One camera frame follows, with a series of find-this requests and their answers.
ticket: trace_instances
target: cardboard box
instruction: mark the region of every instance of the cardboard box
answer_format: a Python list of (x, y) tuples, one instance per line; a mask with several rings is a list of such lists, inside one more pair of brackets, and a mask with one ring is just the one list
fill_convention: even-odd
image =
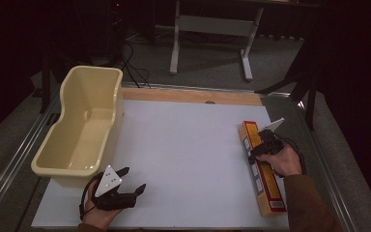
[[(258, 135), (257, 124), (244, 121), (240, 126), (239, 133), (248, 158), (250, 151), (262, 143), (262, 139)], [(267, 217), (285, 213), (287, 210), (270, 164), (256, 160), (255, 163), (249, 165), (249, 171), (257, 194), (261, 216)]]

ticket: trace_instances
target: white table surface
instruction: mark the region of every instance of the white table surface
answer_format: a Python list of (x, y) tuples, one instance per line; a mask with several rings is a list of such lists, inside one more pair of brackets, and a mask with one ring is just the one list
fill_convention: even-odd
[[(287, 215), (261, 217), (238, 128), (270, 122), (264, 106), (124, 101), (112, 167), (125, 166), (119, 192), (147, 184), (110, 228), (287, 229)], [(276, 178), (285, 197), (282, 180)], [(51, 179), (33, 227), (75, 227), (82, 188)]]

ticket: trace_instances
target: hand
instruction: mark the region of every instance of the hand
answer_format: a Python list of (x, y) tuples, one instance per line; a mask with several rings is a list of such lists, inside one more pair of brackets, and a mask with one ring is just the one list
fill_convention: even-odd
[(88, 189), (88, 199), (85, 204), (85, 212), (87, 212), (83, 217), (83, 223), (96, 226), (100, 229), (107, 230), (111, 221), (120, 214), (123, 210), (115, 211), (104, 211), (95, 207), (95, 204), (92, 202), (93, 188), (98, 182), (94, 181)]
[(300, 156), (289, 144), (276, 155), (261, 155), (257, 157), (259, 161), (267, 161), (275, 172), (285, 177), (302, 174), (300, 166)]

